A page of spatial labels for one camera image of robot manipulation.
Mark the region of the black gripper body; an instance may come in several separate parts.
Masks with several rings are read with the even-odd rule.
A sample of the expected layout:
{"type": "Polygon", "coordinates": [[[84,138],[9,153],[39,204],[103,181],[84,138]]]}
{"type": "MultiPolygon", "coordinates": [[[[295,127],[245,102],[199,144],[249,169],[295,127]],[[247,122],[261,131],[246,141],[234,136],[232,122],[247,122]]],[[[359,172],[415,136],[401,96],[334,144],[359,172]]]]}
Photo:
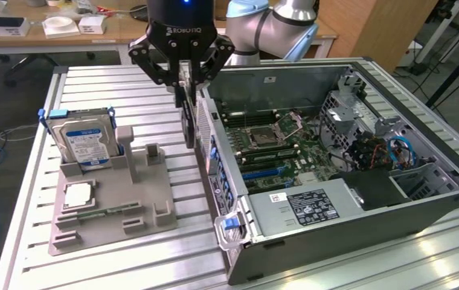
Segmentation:
{"type": "Polygon", "coordinates": [[[216,36],[215,2],[156,0],[147,2],[147,39],[171,61],[202,62],[216,36]]]}

